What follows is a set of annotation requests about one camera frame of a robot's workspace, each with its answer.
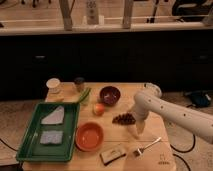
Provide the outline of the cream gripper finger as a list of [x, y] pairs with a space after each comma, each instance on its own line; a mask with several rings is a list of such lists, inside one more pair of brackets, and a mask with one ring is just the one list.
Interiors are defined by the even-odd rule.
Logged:
[[137, 135], [142, 135], [145, 129], [145, 122], [144, 121], [137, 121], [136, 122], [136, 133]]

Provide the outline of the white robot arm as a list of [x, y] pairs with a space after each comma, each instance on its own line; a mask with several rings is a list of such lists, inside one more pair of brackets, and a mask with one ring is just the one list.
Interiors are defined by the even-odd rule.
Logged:
[[162, 91], [157, 85], [145, 83], [133, 96], [132, 112], [139, 120], [146, 120], [150, 112], [156, 113], [213, 144], [213, 115], [167, 102], [161, 97]]

